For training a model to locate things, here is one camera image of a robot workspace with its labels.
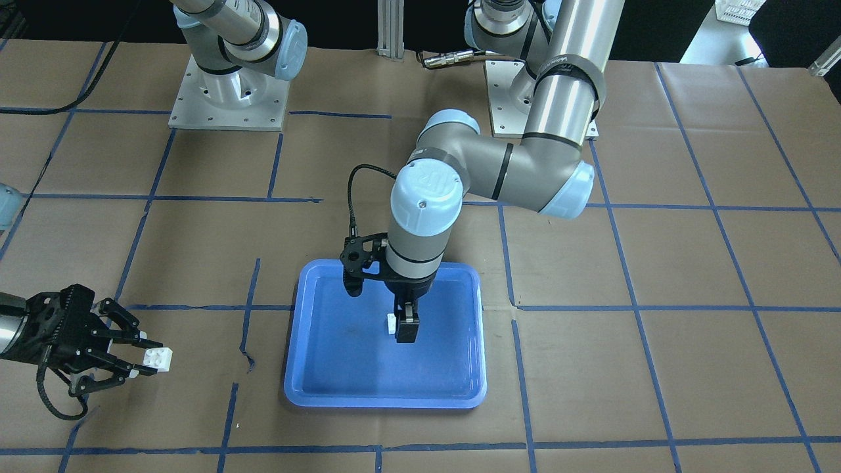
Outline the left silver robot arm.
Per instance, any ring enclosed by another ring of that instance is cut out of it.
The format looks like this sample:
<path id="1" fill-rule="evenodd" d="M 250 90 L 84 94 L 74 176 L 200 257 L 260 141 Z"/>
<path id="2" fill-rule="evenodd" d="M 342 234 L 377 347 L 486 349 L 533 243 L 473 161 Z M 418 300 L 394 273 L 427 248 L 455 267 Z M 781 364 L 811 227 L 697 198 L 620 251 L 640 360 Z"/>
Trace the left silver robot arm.
<path id="1" fill-rule="evenodd" d="M 394 294 L 397 342 L 414 342 L 419 299 L 432 287 L 467 192 L 563 219 L 591 197 L 595 170 L 581 159 L 586 129 L 606 102 L 604 69 L 622 1 L 474 1 L 471 45 L 524 62 L 531 93 L 518 144 L 481 134 L 462 110 L 433 114 L 394 176 L 386 233 L 350 224 L 340 260 L 346 292 L 381 281 Z"/>

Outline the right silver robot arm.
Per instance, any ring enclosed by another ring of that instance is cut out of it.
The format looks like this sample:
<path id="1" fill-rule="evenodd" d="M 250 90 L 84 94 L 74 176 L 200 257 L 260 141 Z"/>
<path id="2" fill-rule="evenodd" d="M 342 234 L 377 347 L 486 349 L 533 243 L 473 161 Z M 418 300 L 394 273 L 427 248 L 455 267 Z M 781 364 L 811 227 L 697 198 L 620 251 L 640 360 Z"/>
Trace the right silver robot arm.
<path id="1" fill-rule="evenodd" d="M 193 131 L 279 131 L 292 79 L 307 54 L 303 24 L 265 1 L 175 1 L 191 57 L 168 125 Z M 150 340 L 139 320 L 112 298 L 95 300 L 73 284 L 30 298 L 2 294 L 2 359 L 36 368 L 69 396 L 107 390 L 139 375 L 165 373 L 172 350 Z"/>

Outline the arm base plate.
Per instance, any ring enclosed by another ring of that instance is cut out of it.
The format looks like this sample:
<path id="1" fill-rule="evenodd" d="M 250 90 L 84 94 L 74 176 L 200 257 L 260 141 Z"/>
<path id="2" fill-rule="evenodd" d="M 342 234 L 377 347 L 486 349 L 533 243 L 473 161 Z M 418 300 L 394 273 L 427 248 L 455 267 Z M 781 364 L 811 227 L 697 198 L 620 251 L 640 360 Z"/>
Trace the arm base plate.
<path id="1" fill-rule="evenodd" d="M 553 74 L 535 81 L 523 62 L 486 62 L 494 137 L 556 135 L 578 146 L 592 135 L 595 89 L 585 79 Z"/>
<path id="2" fill-rule="evenodd" d="M 189 58 L 169 127 L 195 131 L 282 131 L 289 81 L 240 69 L 216 75 Z"/>

